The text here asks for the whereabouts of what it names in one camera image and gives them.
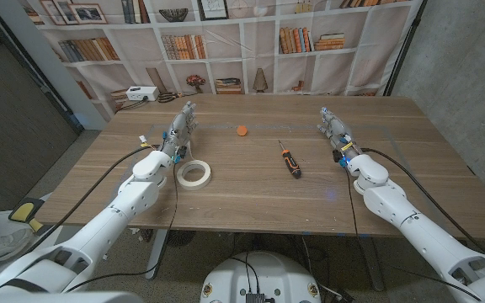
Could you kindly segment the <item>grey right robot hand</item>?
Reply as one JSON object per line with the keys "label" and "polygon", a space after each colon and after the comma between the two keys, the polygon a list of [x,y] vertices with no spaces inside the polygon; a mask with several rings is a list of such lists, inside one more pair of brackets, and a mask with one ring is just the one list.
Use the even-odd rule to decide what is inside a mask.
{"label": "grey right robot hand", "polygon": [[329,139],[333,148],[333,160],[341,167],[347,167],[353,158],[362,153],[351,129],[325,107],[321,108],[320,115],[322,123],[317,128]]}

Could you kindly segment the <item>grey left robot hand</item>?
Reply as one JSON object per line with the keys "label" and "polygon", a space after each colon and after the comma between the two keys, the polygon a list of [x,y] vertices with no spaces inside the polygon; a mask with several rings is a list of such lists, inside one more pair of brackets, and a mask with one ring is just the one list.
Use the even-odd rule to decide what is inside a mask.
{"label": "grey left robot hand", "polygon": [[195,103],[187,102],[173,118],[164,136],[160,151],[167,154],[174,163],[184,158],[191,134],[198,125],[195,121],[195,107]]}

